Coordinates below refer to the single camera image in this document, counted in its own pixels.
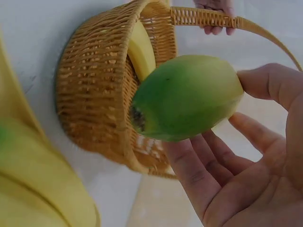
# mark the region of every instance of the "mango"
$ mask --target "mango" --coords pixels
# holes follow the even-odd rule
[[[182,55],[161,64],[141,83],[129,116],[140,135],[180,141],[231,117],[243,94],[229,62],[207,55]]]

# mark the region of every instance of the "woven basket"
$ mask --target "woven basket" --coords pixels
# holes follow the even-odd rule
[[[56,107],[62,127],[81,148],[97,152],[130,169],[166,178],[168,160],[160,143],[139,136],[128,109],[139,83],[127,48],[140,20],[151,39],[157,67],[176,57],[175,26],[233,27],[277,44],[301,66],[272,34],[241,17],[206,10],[168,7],[162,0],[133,0],[92,17],[72,35],[58,65]]]

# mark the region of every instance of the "banana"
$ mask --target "banana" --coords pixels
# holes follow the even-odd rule
[[[243,94],[228,62],[212,56],[183,55],[161,64],[141,83],[129,115],[137,133],[179,141],[229,118]]]
[[[21,122],[0,121],[0,173],[43,197],[69,226],[95,227],[94,201],[70,166],[48,148]]]
[[[127,54],[140,82],[145,80],[155,70],[156,60],[152,44],[140,20],[134,25]]]
[[[0,226],[68,227],[57,211],[29,189],[0,175]]]

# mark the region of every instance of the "human hand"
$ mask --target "human hand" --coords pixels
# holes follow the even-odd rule
[[[194,3],[197,8],[211,9],[218,12],[225,12],[228,16],[234,17],[232,0],[194,0]],[[222,30],[223,30],[222,27],[212,27],[212,26],[204,27],[204,32],[207,35],[211,33],[217,35],[221,33]],[[232,35],[234,31],[235,31],[234,28],[226,28],[227,35]]]
[[[261,152],[235,155],[212,131],[164,142],[169,162],[205,227],[285,227],[303,223],[303,73],[268,64],[238,73],[251,96],[288,111],[286,138],[240,113],[230,123]]]

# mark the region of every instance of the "white surface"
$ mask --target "white surface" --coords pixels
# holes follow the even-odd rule
[[[238,15],[271,31],[303,62],[302,1],[235,2]],[[73,30],[92,15],[122,3],[123,0],[0,0],[4,41],[30,105],[51,141],[71,162],[97,201],[103,227],[126,225],[141,176],[99,155],[77,149],[66,138],[54,112],[53,76],[60,53]],[[172,0],[172,4],[194,6],[192,0]],[[248,32],[236,31],[230,37],[224,32],[219,36],[206,36],[197,27],[178,27],[177,34],[180,54],[215,55],[227,59],[236,69],[269,62],[294,67],[278,47]],[[239,110],[284,134],[286,112],[275,103],[245,97]],[[229,124],[222,125],[218,133],[237,154],[259,159],[260,155]],[[186,226],[200,226],[195,214],[191,215]]]
[[[141,175],[83,152],[64,135],[55,115],[53,77],[61,51],[87,18],[123,0],[0,0],[4,41],[31,107],[48,137],[67,157],[97,202],[103,227],[124,227]]]

